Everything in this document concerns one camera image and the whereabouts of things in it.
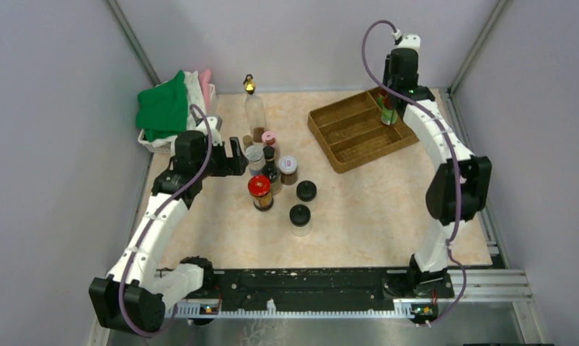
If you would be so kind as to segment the tall glass oil bottle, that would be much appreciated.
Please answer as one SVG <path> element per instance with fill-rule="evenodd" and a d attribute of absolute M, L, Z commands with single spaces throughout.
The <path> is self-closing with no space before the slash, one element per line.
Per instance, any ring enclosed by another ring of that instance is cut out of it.
<path fill-rule="evenodd" d="M 265 109 L 262 98 L 255 93 L 256 84 L 253 75 L 247 74 L 243 81 L 244 90 L 247 93 L 244 109 L 247 116 L 252 140 L 262 143 L 262 135 L 267 130 Z"/>

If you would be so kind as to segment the silver lid salt jar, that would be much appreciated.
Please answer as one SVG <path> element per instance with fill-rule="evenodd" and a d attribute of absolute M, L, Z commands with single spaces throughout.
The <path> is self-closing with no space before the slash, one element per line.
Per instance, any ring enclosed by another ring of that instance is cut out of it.
<path fill-rule="evenodd" d="M 252 176 L 260 175 L 265 165 L 265 155 L 263 147 L 251 145 L 245 150 L 245 157 L 248 159 L 248 170 Z"/>

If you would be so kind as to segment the yellow cap chili sauce bottle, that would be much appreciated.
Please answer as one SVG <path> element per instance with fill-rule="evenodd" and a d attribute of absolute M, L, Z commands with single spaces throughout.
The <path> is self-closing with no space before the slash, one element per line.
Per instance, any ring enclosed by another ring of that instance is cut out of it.
<path fill-rule="evenodd" d="M 273 195 L 278 195 L 283 189 L 283 183 L 281 179 L 275 179 L 270 181 L 270 190 Z"/>

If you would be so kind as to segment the woven wicker divided tray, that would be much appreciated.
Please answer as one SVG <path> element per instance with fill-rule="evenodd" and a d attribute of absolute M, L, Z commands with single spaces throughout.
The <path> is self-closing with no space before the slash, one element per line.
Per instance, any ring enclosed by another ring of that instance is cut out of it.
<path fill-rule="evenodd" d="M 309 112 L 308 128 L 338 174 L 418 142 L 402 120 L 381 122 L 379 94 L 369 89 Z"/>

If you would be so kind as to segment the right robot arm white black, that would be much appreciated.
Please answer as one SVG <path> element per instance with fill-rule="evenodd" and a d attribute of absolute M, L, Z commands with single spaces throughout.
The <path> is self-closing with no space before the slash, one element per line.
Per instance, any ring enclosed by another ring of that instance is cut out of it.
<path fill-rule="evenodd" d="M 431 220 L 406 277 L 408 291 L 425 297 L 445 286 L 450 246 L 484 208 L 492 163 L 475 156 L 439 114 L 432 92 L 418 84 L 418 60 L 414 48 L 395 48 L 386 57 L 384 104 L 417 136 L 435 169 L 425 194 Z"/>

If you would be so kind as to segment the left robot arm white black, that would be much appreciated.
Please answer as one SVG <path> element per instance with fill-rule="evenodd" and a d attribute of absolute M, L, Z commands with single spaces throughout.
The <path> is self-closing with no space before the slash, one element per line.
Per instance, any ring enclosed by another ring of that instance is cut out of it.
<path fill-rule="evenodd" d="M 165 315 L 191 293 L 198 298 L 215 288 L 213 265 L 206 258 L 186 257 L 159 277 L 157 270 L 179 222 L 187 215 L 208 177 L 242 176 L 248 166 L 241 141 L 225 143 L 201 130 L 186 130 L 175 141 L 175 153 L 151 188 L 146 211 L 120 259 L 89 286 L 96 317 L 104 328 L 151 337 Z"/>

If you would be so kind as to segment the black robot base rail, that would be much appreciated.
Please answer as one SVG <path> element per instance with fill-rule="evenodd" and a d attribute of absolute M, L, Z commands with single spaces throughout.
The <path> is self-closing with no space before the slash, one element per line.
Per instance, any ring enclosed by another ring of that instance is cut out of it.
<path fill-rule="evenodd" d="M 452 301 L 449 275 L 409 281 L 404 268 L 353 267 L 216 270 L 204 288 L 170 308 L 178 318 L 213 319 L 399 318 L 423 322 Z"/>

